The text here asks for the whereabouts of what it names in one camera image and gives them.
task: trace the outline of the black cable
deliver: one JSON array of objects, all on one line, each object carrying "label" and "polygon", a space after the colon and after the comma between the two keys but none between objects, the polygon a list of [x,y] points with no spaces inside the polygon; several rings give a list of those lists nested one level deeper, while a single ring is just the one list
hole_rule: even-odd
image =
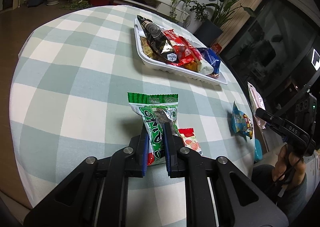
[{"label": "black cable", "polygon": [[313,134],[310,136],[309,142],[307,144],[307,147],[305,149],[305,151],[303,152],[303,155],[299,158],[299,160],[292,166],[290,167],[288,170],[286,170],[281,176],[279,176],[265,191],[264,193],[268,193],[268,191],[270,191],[270,189],[277,183],[280,181],[280,178],[283,177],[285,174],[290,173],[291,170],[293,170],[293,168],[300,162],[300,160],[305,156],[306,152],[308,151],[308,148],[310,146],[311,140],[312,140]]}]

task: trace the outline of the blue snack package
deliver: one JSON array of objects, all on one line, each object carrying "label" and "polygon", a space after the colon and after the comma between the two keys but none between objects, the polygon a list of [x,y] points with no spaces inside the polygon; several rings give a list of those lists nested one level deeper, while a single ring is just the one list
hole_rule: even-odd
[{"label": "blue snack package", "polygon": [[252,139],[253,123],[246,114],[238,110],[235,102],[233,102],[231,127],[235,133],[240,132],[241,134]]},{"label": "blue snack package", "polygon": [[213,67],[213,73],[219,74],[221,60],[211,48],[197,48],[201,56]]}]

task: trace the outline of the wooden floor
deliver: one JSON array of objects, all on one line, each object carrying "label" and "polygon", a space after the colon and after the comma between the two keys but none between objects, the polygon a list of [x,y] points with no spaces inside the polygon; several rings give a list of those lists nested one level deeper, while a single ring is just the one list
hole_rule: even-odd
[{"label": "wooden floor", "polygon": [[31,208],[17,170],[9,124],[9,93],[18,53],[37,27],[72,12],[40,5],[0,13],[0,190],[15,201]]}]

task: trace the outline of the checkered tablecloth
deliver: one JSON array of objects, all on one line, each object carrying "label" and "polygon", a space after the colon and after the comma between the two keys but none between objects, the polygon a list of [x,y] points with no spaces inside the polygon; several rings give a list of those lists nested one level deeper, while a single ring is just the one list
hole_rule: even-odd
[{"label": "checkered tablecloth", "polygon": [[[211,85],[148,69],[139,58],[133,20],[141,15],[187,39],[187,30],[129,6],[77,11],[37,28],[20,52],[10,93],[10,122],[18,170],[32,206],[88,156],[111,156],[139,135],[142,118],[127,92],[179,94],[178,126],[193,127],[203,154],[228,157],[251,176],[254,141],[230,131],[232,104],[252,118],[231,72]],[[165,164],[130,179],[127,226],[186,226],[184,179]]]}]

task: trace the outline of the green snack package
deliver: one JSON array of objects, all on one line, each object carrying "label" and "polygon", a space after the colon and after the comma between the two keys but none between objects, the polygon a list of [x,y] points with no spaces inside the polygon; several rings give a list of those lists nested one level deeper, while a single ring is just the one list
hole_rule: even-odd
[{"label": "green snack package", "polygon": [[165,162],[162,124],[169,122],[173,134],[178,133],[178,94],[147,95],[128,92],[132,110],[141,115],[149,135],[148,166]]}]

